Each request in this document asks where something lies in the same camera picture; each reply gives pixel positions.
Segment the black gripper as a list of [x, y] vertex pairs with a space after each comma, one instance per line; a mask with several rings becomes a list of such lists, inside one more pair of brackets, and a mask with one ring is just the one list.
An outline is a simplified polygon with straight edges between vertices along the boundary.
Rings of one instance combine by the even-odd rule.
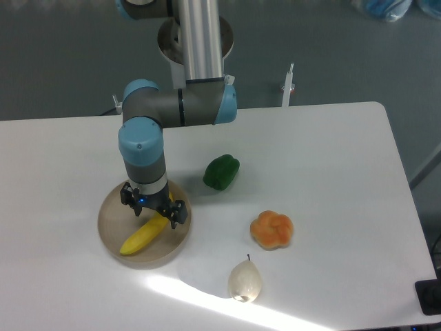
[[170, 221], [171, 229], [174, 230], [177, 225], [185, 224], [188, 211], [184, 200], [172, 201], [169, 193], [169, 186], [166, 184], [154, 194], [142, 194], [138, 188], [132, 189], [126, 181], [120, 190], [120, 199], [123, 205], [128, 205], [134, 211], [136, 217], [140, 216], [143, 208], [158, 211]]

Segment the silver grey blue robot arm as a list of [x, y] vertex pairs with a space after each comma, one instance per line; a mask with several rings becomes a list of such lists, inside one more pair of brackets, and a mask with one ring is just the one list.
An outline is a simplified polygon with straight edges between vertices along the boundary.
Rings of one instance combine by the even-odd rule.
[[163, 129], [230, 123], [237, 115], [236, 90], [227, 81], [221, 50], [217, 1], [116, 1], [120, 15], [133, 20], [168, 17], [177, 21], [185, 85], [160, 91], [147, 79], [127, 84], [121, 112], [119, 151], [128, 175], [121, 203], [136, 216], [158, 212], [175, 228], [185, 223], [185, 202], [173, 201], [167, 181]]

